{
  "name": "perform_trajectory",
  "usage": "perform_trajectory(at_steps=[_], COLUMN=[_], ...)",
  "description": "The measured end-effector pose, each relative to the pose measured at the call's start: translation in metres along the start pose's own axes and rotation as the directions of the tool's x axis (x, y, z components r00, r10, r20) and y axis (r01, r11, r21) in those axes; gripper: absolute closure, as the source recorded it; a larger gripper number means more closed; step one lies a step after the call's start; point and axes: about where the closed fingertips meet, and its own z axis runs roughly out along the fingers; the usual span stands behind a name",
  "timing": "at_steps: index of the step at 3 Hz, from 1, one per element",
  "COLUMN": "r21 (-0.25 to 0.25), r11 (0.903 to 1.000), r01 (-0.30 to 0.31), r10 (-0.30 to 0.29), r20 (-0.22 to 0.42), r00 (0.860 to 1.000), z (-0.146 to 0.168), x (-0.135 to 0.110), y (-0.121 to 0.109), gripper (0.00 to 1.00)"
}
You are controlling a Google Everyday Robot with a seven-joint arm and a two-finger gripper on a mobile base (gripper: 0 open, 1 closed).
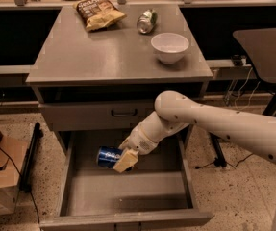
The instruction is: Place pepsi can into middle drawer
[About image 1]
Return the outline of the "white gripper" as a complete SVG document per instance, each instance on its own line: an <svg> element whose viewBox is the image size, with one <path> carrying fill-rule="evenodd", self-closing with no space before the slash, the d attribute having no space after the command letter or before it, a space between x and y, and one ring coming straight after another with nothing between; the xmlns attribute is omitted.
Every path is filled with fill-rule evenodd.
<svg viewBox="0 0 276 231"><path fill-rule="evenodd" d="M125 150L113 166L113 169L119 173L124 172L138 162L138 154L147 155L157 146L158 144L156 142L151 141L146 136L143 128L137 125L119 146L120 149Z"/></svg>

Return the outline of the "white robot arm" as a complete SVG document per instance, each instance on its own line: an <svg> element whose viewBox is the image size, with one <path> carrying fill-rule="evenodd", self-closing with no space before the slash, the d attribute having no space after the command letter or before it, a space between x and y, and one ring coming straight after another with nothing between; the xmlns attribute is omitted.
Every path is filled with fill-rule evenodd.
<svg viewBox="0 0 276 231"><path fill-rule="evenodd" d="M118 172L137 163L160 141L189 125L230 141L276 165L276 117L199 104L176 91L162 92L154 111L119 146L122 154L113 166ZM276 231L276 212L271 231Z"/></svg>

